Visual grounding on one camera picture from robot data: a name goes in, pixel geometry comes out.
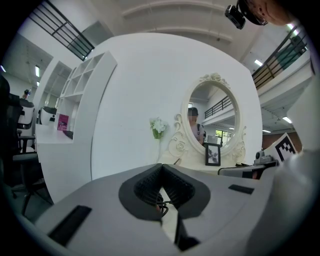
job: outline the black picture frame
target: black picture frame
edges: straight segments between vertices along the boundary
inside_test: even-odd
[[[217,163],[215,162],[209,162],[209,147],[217,147],[217,152],[218,152],[218,156],[217,156]],[[221,165],[221,154],[220,154],[220,145],[219,144],[214,144],[214,143],[206,143],[205,144],[205,165],[206,166],[220,166]]]

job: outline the cable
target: cable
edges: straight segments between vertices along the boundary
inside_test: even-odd
[[[172,205],[172,202],[171,201],[164,201],[164,198],[162,197],[162,195],[160,193],[158,193],[158,197],[156,199],[156,204],[159,206],[159,209],[160,209],[162,217],[163,217],[169,211],[167,204]]]

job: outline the decorative carving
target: decorative carving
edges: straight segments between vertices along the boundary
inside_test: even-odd
[[[175,116],[175,133],[169,142],[169,152],[177,157],[180,158],[185,151],[188,150],[188,140],[185,137],[185,129],[182,123],[182,115],[179,113]]]
[[[244,142],[244,135],[245,129],[247,127],[243,127],[242,133],[241,133],[241,140],[236,144],[236,146],[233,148],[231,152],[231,158],[236,164],[241,164],[244,162],[245,156],[246,156],[246,148],[245,148],[245,142]]]
[[[230,85],[227,83],[225,79],[221,78],[221,76],[218,73],[206,74],[203,77],[201,77],[199,81],[200,82],[204,82],[204,81],[217,82],[217,83],[223,84],[224,86],[230,89]]]

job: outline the black slot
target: black slot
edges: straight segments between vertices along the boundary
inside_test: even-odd
[[[87,206],[76,206],[48,236],[58,244],[66,246],[91,210]]]
[[[246,187],[246,186],[239,186],[239,185],[231,185],[230,187],[228,187],[228,189],[230,190],[234,190],[234,191],[238,191],[238,192],[242,192],[242,193],[246,193],[251,195],[253,193],[253,191],[255,190],[254,188],[251,187]]]

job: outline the ornate mirror frame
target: ornate mirror frame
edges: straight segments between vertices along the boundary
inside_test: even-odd
[[[226,80],[222,79],[221,76],[218,73],[213,73],[210,75],[205,75],[201,78],[199,78],[196,82],[192,84],[192,86],[189,88],[189,90],[186,92],[182,106],[181,106],[181,120],[183,124],[185,125],[185,135],[187,137],[187,140],[189,141],[190,145],[198,151],[200,154],[205,155],[206,149],[203,147],[195,138],[193,135],[193,132],[191,130],[191,127],[188,120],[188,104],[191,98],[191,95],[195,89],[197,89],[200,86],[203,85],[213,85],[218,87],[219,89],[223,90],[226,95],[230,98],[231,103],[233,105],[234,109],[234,135],[231,137],[231,139],[228,141],[228,143],[221,148],[221,156],[228,155],[239,143],[239,141],[242,141],[242,135],[243,135],[243,121],[241,117],[241,110],[239,103],[237,101],[236,96],[232,93],[232,90],[230,88],[230,85],[226,82]]]

